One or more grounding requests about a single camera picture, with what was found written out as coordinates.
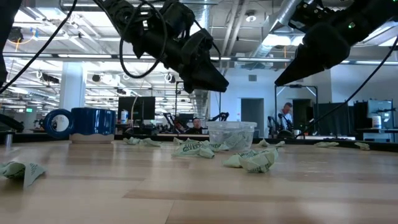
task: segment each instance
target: blue mug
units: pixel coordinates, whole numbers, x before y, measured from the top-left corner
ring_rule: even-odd
[[[68,118],[69,124],[63,131],[52,126],[57,115]],[[54,138],[65,138],[73,143],[110,143],[114,139],[116,112],[98,108],[72,108],[71,112],[57,109],[49,112],[44,118],[44,129]]]

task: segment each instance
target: clear plastic container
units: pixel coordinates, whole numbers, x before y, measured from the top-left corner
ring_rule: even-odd
[[[255,122],[210,121],[206,122],[209,129],[210,142],[225,144],[231,151],[244,151],[253,142]]]

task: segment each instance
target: white pillar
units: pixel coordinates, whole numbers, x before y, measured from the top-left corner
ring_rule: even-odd
[[[34,129],[34,121],[37,119],[37,107],[27,106],[25,109],[24,118],[24,132],[32,133],[31,129]]]
[[[59,108],[70,111],[85,106],[86,79],[83,62],[63,62]],[[57,118],[57,131],[68,126],[68,121]]]

